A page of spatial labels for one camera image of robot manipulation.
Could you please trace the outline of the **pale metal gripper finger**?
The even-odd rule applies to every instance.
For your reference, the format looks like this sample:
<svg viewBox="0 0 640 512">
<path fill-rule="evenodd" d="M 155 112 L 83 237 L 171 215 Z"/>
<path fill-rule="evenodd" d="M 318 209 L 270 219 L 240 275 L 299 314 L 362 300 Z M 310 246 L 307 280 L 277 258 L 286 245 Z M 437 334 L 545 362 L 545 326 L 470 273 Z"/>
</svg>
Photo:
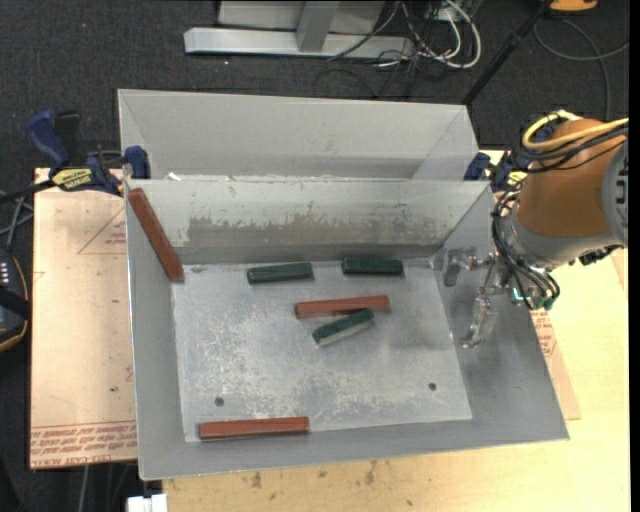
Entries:
<svg viewBox="0 0 640 512">
<path fill-rule="evenodd" d="M 461 338 L 462 346 L 471 348 L 486 341 L 493 332 L 496 319 L 497 313 L 493 308 L 490 294 L 484 288 L 480 288 L 474 298 L 470 326 Z"/>
<path fill-rule="evenodd" d="M 450 249 L 446 252 L 443 262 L 443 284 L 454 287 L 462 271 L 470 272 L 490 266 L 494 262 L 494 255 L 488 253 L 479 256 L 475 247 Z"/>
</svg>

